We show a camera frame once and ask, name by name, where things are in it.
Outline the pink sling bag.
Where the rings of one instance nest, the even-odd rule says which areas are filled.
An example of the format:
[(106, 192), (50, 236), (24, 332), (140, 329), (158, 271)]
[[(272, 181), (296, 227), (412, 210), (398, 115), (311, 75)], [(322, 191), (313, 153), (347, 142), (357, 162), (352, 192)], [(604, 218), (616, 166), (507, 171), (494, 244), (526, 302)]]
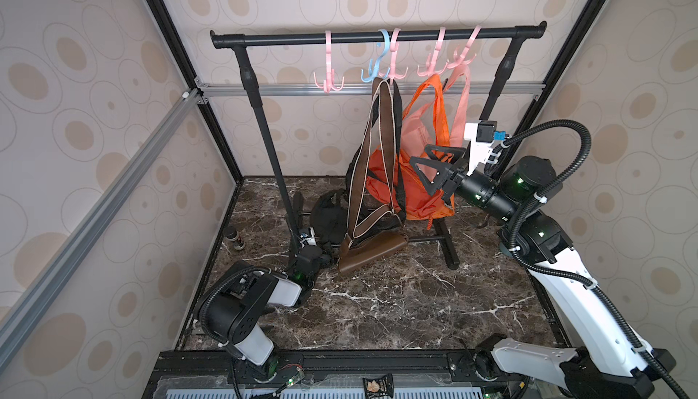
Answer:
[[(464, 88), (449, 124), (445, 109), (445, 90), (451, 89), (463, 77)], [(427, 144), (461, 147), (465, 136), (467, 110), (471, 90), (471, 72), (468, 65), (457, 66), (445, 87), (439, 75), (432, 75), (421, 84), (403, 111), (400, 163), (409, 165), (411, 157), (422, 157)]]

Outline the brown strap bag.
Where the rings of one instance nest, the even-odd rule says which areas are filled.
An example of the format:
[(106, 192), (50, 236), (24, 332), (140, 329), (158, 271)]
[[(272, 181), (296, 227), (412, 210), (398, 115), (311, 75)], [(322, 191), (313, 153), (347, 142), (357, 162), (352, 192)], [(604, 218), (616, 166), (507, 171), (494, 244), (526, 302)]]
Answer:
[(338, 270), (344, 275), (408, 245), (401, 156), (402, 99), (395, 84), (376, 78), (361, 144), (347, 171), (348, 212)]

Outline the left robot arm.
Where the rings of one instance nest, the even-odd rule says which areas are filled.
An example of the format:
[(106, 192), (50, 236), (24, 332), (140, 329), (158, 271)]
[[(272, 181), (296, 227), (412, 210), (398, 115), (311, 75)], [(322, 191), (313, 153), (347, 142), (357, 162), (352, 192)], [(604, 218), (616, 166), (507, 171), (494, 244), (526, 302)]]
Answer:
[(259, 368), (276, 364), (274, 342), (258, 324), (276, 307), (301, 306), (319, 273), (334, 264), (331, 249), (312, 227), (300, 231), (300, 247), (283, 272), (235, 263), (201, 297), (194, 318), (204, 334), (236, 360)]

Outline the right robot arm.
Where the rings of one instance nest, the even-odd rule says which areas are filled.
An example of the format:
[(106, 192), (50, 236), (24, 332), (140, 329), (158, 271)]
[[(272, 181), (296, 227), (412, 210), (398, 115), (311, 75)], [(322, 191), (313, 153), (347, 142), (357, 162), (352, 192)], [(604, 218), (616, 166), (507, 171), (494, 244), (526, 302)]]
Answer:
[[(565, 170), (556, 172), (547, 159), (527, 156), (500, 180), (490, 175), (489, 167), (503, 151), (554, 128), (572, 130), (580, 140)], [(500, 221), (502, 253), (543, 286), (581, 340), (577, 347), (556, 348), (491, 335), (474, 351), (476, 375), (485, 382), (521, 375), (558, 386), (574, 398), (647, 398), (660, 380), (685, 397), (672, 377), (676, 362), (671, 353), (634, 331), (588, 272), (565, 229), (543, 211), (591, 152), (588, 129), (562, 119), (509, 136), (492, 122), (480, 122), (469, 124), (465, 137), (470, 148), (429, 144), (410, 166), (430, 195), (460, 196)]]

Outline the red-orange waist bag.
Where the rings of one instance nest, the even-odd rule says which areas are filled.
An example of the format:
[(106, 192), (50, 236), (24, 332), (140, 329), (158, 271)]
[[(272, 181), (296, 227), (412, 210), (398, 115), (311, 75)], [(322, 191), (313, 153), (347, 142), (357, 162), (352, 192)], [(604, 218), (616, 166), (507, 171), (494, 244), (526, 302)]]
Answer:
[[(379, 202), (388, 203), (388, 184), (383, 165), (383, 154), (380, 149), (373, 151), (369, 158), (366, 189)], [(394, 164), (394, 186), (392, 191), (394, 208), (402, 210), (405, 208), (405, 188), (398, 157), (396, 157), (396, 163)]]

